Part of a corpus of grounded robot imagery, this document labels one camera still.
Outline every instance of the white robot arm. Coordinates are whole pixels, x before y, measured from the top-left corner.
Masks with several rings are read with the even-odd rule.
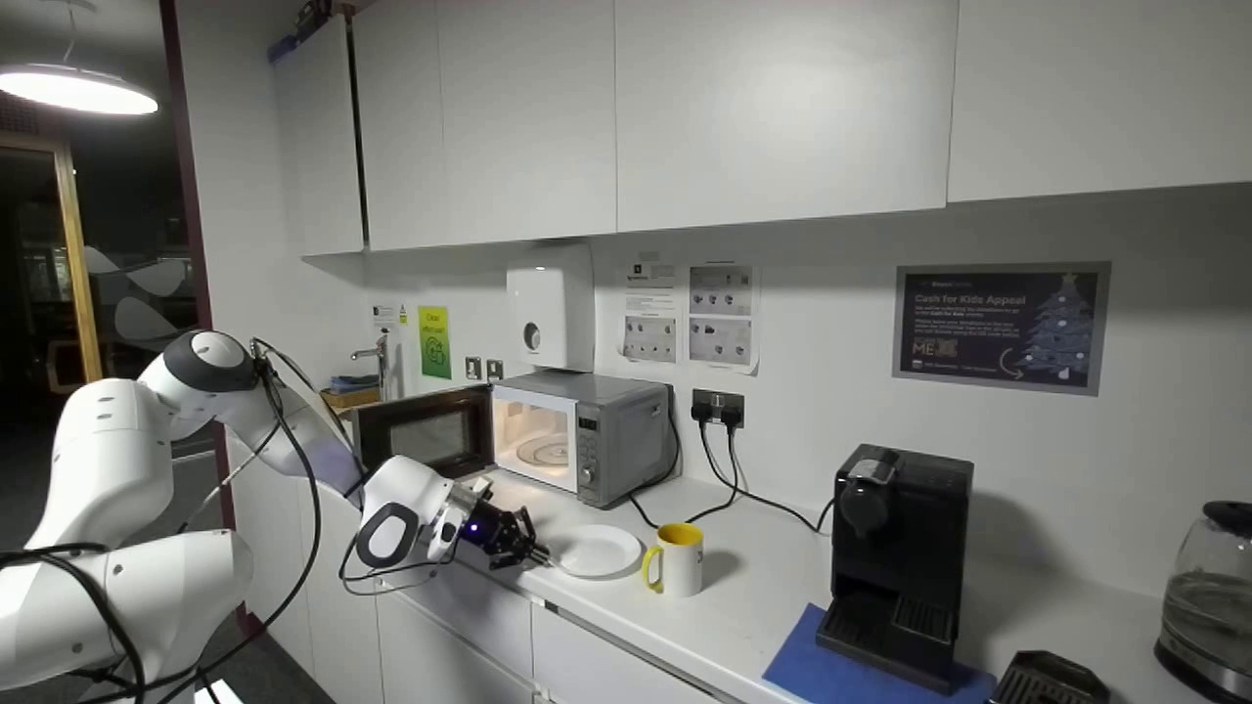
[[[139,379],[86,382],[55,429],[41,519],[19,554],[0,558],[0,694],[113,662],[129,662],[139,687],[156,679],[147,698],[184,686],[204,643],[244,602],[246,546],[233,532],[122,540],[173,501],[168,441],[208,422],[221,422],[278,475],[314,475],[345,497],[358,484],[330,415],[221,331],[181,338]],[[545,558],[525,507],[494,507],[485,480],[455,484],[409,459],[364,480],[352,540],[358,563],[438,563],[456,540],[494,563]]]

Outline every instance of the wall socket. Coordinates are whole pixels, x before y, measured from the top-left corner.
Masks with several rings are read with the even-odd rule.
[[[671,317],[627,317],[627,359],[675,359],[675,319]]]
[[[750,362],[750,319],[694,317],[687,359]]]
[[[694,266],[687,286],[694,317],[748,317],[750,314],[750,269],[748,266]]]
[[[694,386],[694,417],[721,417],[722,426],[742,426],[742,394]]]

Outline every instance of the coffee machine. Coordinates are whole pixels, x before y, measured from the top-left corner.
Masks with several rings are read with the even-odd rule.
[[[823,647],[954,687],[971,484],[971,462],[858,446],[832,475]]]

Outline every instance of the notice sign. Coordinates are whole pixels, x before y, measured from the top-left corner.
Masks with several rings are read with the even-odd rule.
[[[898,269],[898,374],[1095,394],[1106,262]]]

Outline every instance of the countertop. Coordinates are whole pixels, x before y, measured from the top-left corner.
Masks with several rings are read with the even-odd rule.
[[[614,524],[640,542],[649,540],[631,505],[602,511],[499,471],[485,476],[494,501],[499,507],[525,505],[550,546],[579,524]],[[684,519],[721,505],[722,490],[671,476],[637,501],[654,519]],[[694,597],[660,597],[637,576],[576,578],[558,568],[529,568],[515,588],[737,699],[793,699],[761,671],[799,613],[810,602],[829,605],[829,535],[815,535],[793,516],[742,497],[701,527],[709,563],[704,591]],[[1159,613],[1159,597],[965,558],[958,662],[1003,675],[1016,651],[1056,651],[1095,669],[1113,699],[1202,699],[1153,662]]]

